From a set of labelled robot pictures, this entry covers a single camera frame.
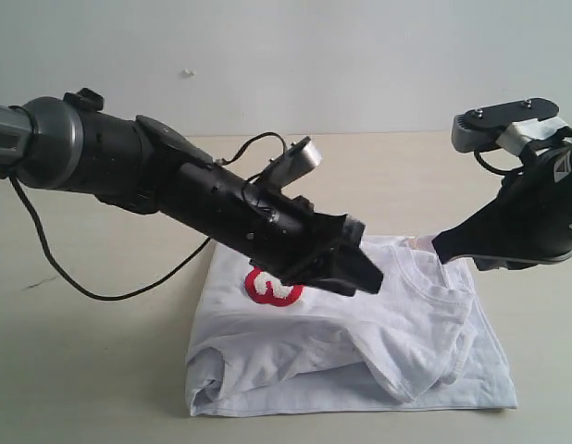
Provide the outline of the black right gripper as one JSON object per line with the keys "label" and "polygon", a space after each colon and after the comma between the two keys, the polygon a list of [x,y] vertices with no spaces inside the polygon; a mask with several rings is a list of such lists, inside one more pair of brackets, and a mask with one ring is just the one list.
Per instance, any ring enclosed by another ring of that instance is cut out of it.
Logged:
{"label": "black right gripper", "polygon": [[[522,167],[504,177],[486,220],[473,215],[434,237],[442,264],[469,257],[481,272],[519,271],[572,257],[572,143],[541,154],[527,147],[519,160]],[[485,226],[491,250],[482,254]]]}

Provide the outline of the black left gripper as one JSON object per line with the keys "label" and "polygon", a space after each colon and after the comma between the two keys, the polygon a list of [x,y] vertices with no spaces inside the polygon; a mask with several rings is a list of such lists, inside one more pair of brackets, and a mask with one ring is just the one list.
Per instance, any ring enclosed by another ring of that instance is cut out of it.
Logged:
{"label": "black left gripper", "polygon": [[318,213],[294,199],[248,184],[215,214],[211,235],[285,284],[352,297],[379,292],[383,273],[360,249],[364,224]]}

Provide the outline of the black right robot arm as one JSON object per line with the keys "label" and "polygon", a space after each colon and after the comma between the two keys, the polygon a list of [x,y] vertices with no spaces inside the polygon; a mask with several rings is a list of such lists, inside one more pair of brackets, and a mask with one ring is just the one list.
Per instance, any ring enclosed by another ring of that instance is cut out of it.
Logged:
{"label": "black right robot arm", "polygon": [[470,257],[480,271],[520,270],[572,257],[572,144],[524,154],[494,200],[435,236],[442,263]]}

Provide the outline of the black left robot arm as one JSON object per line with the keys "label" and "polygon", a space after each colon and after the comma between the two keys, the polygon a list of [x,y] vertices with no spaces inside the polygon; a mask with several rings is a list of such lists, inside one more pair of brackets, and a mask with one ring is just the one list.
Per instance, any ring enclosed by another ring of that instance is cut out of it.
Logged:
{"label": "black left robot arm", "polygon": [[14,189],[91,194],[138,215],[161,213],[246,256],[288,286],[375,294],[383,275],[362,252],[365,227],[317,212],[285,186],[321,161],[309,138],[242,179],[177,131],[146,116],[103,110],[90,89],[0,105],[0,179]]}

